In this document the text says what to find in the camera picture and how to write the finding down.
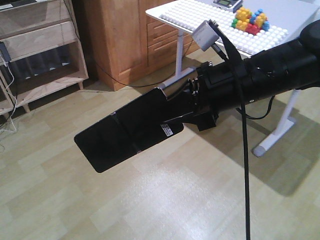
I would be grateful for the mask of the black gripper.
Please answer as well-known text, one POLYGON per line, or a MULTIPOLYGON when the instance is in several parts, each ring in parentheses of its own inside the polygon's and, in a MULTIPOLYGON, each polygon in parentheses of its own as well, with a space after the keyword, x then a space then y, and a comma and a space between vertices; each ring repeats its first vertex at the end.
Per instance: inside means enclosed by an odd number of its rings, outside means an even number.
POLYGON ((166 97, 163 123, 189 123, 204 131, 216 126, 220 112, 240 106, 236 79, 227 63, 213 65, 207 61, 196 72, 196 78, 166 97))

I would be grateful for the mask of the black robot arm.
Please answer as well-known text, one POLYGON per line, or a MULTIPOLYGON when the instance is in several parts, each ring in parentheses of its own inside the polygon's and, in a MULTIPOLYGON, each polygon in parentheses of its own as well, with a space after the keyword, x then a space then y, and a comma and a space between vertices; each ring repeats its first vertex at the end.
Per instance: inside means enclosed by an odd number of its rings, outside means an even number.
POLYGON ((203 131, 216 126, 222 111, 238 108, 244 113, 251 102, 320 85, 319 21, 296 39, 244 59, 227 38, 223 41, 223 62, 197 68, 197 77, 169 100, 164 123, 190 123, 203 131))

